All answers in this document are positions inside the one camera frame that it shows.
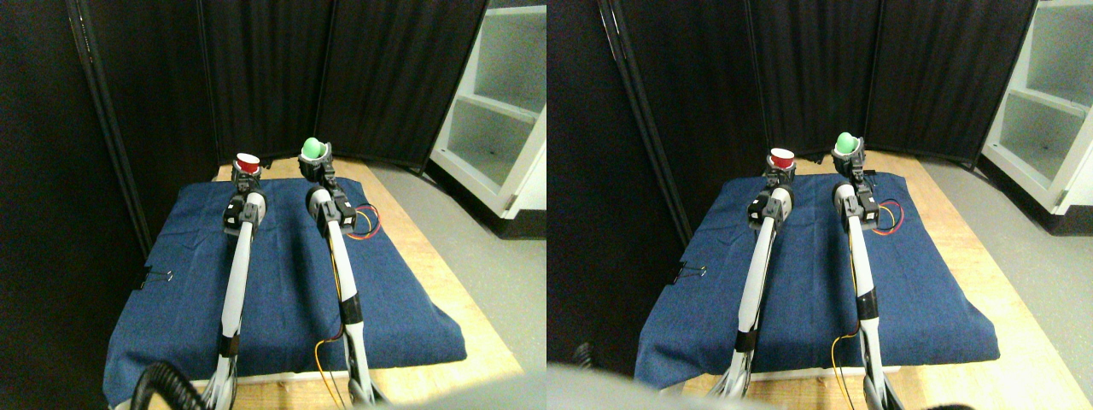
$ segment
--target gray floor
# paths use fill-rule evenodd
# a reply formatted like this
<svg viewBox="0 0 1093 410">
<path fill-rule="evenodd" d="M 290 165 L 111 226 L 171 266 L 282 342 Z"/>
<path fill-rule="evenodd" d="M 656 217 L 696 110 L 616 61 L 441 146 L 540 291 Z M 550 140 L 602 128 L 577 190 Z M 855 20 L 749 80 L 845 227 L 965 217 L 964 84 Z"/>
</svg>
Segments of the gray floor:
<svg viewBox="0 0 1093 410">
<path fill-rule="evenodd" d="M 546 241 L 500 239 L 427 177 L 386 164 L 368 167 L 451 267 L 524 371 L 545 368 Z"/>
<path fill-rule="evenodd" d="M 1093 400 L 1093 237 L 1051 236 L 989 183 L 950 162 L 920 161 Z"/>
</svg>

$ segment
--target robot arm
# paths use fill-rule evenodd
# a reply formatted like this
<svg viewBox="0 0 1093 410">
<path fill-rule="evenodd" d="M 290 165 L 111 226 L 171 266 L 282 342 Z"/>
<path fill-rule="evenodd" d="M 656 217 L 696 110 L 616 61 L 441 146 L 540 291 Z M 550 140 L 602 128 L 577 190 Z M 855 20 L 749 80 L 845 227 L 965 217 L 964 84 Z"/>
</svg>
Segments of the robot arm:
<svg viewBox="0 0 1093 410">
<path fill-rule="evenodd" d="M 353 279 L 353 267 L 350 266 L 342 237 L 342 234 L 353 232 L 356 211 L 334 179 L 331 149 L 329 142 L 322 144 L 314 138 L 308 139 L 299 153 L 299 171 L 307 180 L 319 184 L 307 192 L 307 210 L 315 218 L 319 232 L 329 241 L 338 273 L 350 395 L 353 402 L 373 405 L 377 399 L 381 400 L 383 396 L 368 375 L 368 360 L 364 351 L 364 317 Z"/>
<path fill-rule="evenodd" d="M 879 206 L 873 200 L 872 186 L 865 179 L 865 141 L 847 132 L 838 136 L 832 150 L 835 169 L 849 183 L 835 185 L 832 195 L 835 209 L 843 219 L 843 229 L 850 237 L 850 263 L 857 290 L 858 325 L 861 332 L 861 360 L 866 366 L 866 402 L 870 410 L 903 409 L 892 386 L 881 370 L 881 345 L 878 327 L 877 290 L 873 286 L 869 254 L 862 231 L 877 226 Z"/>
<path fill-rule="evenodd" d="M 224 232 L 239 237 L 235 244 L 232 270 L 224 293 L 218 343 L 216 372 L 209 378 L 202 395 L 210 409 L 230 409 L 235 401 L 235 361 L 239 351 L 239 325 L 243 319 L 243 300 L 247 290 L 247 269 L 250 265 L 250 244 L 258 225 L 266 216 L 266 195 L 259 179 L 261 168 L 254 155 L 238 154 L 232 167 L 232 183 L 236 191 L 224 210 Z"/>
<path fill-rule="evenodd" d="M 759 231 L 755 250 L 748 267 L 748 279 L 740 300 L 737 315 L 737 341 L 732 361 L 721 378 L 714 385 L 709 396 L 741 398 L 748 393 L 751 382 L 751 361 L 759 340 L 760 308 L 763 305 L 766 269 L 771 260 L 771 244 L 777 236 L 781 223 L 792 210 L 790 185 L 797 171 L 794 153 L 787 150 L 771 150 L 766 160 L 766 186 L 748 207 L 748 224 Z"/>
</svg>

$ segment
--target white cabinet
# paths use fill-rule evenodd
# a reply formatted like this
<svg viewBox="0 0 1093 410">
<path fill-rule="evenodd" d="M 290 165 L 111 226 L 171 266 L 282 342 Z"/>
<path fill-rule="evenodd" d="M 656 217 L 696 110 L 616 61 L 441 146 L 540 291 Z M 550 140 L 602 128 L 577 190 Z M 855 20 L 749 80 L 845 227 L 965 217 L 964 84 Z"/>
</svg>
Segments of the white cabinet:
<svg viewBox="0 0 1093 410">
<path fill-rule="evenodd" d="M 1093 204 L 1093 1 L 1042 1 L 983 154 L 1051 214 Z"/>
<path fill-rule="evenodd" d="M 546 7 L 491 9 L 430 159 L 498 218 L 546 209 Z"/>
</svg>

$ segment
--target red cup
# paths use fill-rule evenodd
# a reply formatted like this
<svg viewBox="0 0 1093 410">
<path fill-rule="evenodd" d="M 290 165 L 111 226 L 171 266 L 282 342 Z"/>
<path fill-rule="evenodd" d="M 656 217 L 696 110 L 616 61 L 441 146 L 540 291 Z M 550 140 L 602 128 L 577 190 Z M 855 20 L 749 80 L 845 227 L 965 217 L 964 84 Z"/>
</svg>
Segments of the red cup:
<svg viewBox="0 0 1093 410">
<path fill-rule="evenodd" d="M 254 174 L 258 172 L 258 157 L 251 154 L 238 153 L 235 154 L 235 163 L 239 165 L 239 169 L 247 174 Z"/>
<path fill-rule="evenodd" d="M 794 153 L 780 148 L 771 149 L 771 162 L 779 168 L 787 169 L 794 166 Z"/>
</svg>

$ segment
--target black cable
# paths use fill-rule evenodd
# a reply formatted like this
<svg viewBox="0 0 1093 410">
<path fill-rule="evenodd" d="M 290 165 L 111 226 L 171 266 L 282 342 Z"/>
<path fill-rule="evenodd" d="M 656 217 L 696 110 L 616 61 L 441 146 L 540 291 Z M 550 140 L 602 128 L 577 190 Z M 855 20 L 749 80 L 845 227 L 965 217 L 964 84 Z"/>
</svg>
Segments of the black cable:
<svg viewBox="0 0 1093 410">
<path fill-rule="evenodd" d="M 208 409 L 190 380 L 167 362 L 155 362 L 144 368 L 133 388 L 130 409 L 148 410 L 154 394 L 163 397 L 173 410 Z"/>
</svg>

